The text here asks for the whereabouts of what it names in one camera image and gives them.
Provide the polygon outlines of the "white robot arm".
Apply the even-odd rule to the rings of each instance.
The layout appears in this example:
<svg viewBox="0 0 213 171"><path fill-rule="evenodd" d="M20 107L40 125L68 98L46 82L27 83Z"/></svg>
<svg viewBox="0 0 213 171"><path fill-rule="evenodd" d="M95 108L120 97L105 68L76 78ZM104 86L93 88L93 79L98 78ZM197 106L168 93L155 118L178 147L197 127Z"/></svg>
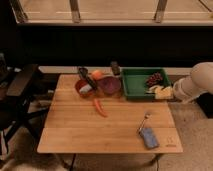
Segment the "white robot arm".
<svg viewBox="0 0 213 171"><path fill-rule="evenodd" d="M204 93L213 94L213 62L196 64L188 76L173 85L174 96L183 103L189 103Z"/></svg>

